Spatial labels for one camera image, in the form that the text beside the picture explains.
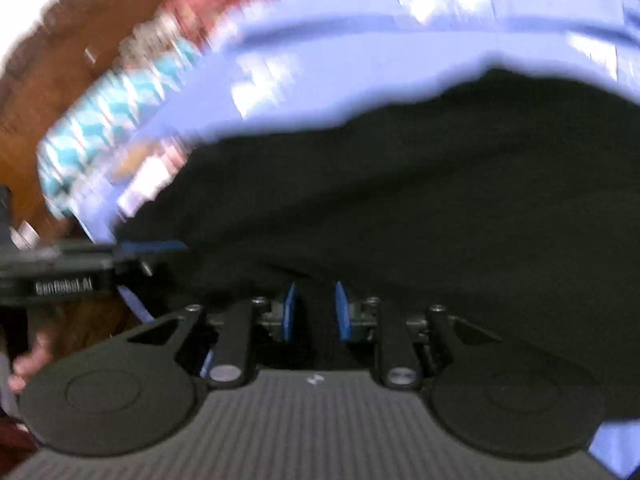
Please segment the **teal and white cloth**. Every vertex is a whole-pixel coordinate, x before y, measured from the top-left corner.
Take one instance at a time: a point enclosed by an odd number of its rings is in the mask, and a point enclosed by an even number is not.
[[[47,206],[57,218],[71,215],[69,192],[102,153],[120,145],[183,85],[200,58],[180,39],[149,68],[106,72],[52,126],[37,149],[38,176]]]

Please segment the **black fabric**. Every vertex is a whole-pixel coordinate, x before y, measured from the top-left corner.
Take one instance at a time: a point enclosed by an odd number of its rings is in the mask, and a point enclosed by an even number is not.
[[[192,248],[158,283],[174,306],[336,279],[447,303],[586,366],[611,417],[640,416],[638,124],[597,89],[491,71],[340,128],[202,146],[118,238]],[[325,299],[305,307],[314,365],[344,365]]]

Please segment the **brown surface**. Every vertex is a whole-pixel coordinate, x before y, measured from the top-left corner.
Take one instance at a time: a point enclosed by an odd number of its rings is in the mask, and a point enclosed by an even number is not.
[[[0,78],[0,183],[14,192],[16,224],[30,222],[45,240],[66,230],[65,223],[52,221],[46,212],[36,145],[111,65],[120,41],[151,19],[161,1],[58,0],[42,13],[42,25],[8,57]]]

